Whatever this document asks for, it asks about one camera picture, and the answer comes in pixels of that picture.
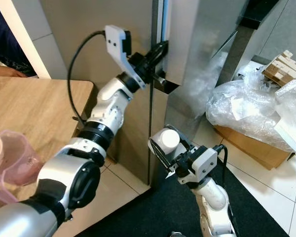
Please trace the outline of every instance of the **stack of wooden blocks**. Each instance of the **stack of wooden blocks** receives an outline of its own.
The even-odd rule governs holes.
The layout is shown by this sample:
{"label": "stack of wooden blocks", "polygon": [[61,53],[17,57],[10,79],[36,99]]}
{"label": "stack of wooden blocks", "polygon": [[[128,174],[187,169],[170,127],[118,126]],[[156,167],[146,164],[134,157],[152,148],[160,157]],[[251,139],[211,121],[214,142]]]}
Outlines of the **stack of wooden blocks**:
{"label": "stack of wooden blocks", "polygon": [[292,55],[291,52],[285,50],[274,58],[262,73],[280,86],[296,79],[296,61],[291,59]]}

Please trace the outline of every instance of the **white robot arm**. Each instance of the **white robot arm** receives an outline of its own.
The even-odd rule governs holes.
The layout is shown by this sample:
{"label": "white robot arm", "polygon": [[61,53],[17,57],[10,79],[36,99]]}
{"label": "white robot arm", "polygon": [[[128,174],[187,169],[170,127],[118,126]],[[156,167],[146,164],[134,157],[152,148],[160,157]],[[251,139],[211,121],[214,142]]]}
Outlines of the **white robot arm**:
{"label": "white robot arm", "polygon": [[195,194],[203,236],[236,237],[228,213],[227,192],[208,177],[217,165],[218,153],[224,149],[227,156],[226,147],[194,146],[171,125],[150,137],[148,146],[170,173],[176,173],[178,182],[186,184]]}
{"label": "white robot arm", "polygon": [[103,87],[97,105],[77,137],[41,169],[29,199],[0,208],[0,237],[49,237],[94,198],[106,150],[123,124],[124,111],[139,88],[155,78],[154,67],[167,53],[167,41],[142,56],[131,54],[130,33],[105,27],[109,54],[123,69]]}

